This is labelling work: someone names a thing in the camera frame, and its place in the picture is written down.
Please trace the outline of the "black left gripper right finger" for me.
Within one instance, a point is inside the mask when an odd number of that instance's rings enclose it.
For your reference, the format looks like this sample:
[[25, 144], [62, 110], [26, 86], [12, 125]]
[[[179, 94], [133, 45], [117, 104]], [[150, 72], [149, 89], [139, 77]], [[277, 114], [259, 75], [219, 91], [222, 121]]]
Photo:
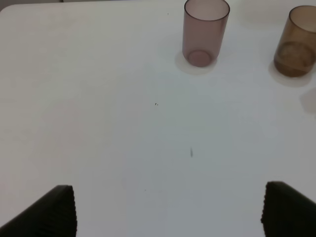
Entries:
[[261, 223], [266, 237], [314, 237], [316, 203], [285, 182], [270, 181]]

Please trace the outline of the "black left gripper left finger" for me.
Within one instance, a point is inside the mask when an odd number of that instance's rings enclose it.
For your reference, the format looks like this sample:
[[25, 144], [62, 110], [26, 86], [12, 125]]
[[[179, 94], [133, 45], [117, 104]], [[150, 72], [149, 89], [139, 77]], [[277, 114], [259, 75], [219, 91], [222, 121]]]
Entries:
[[75, 237], [74, 189], [57, 185], [0, 228], [2, 237]]

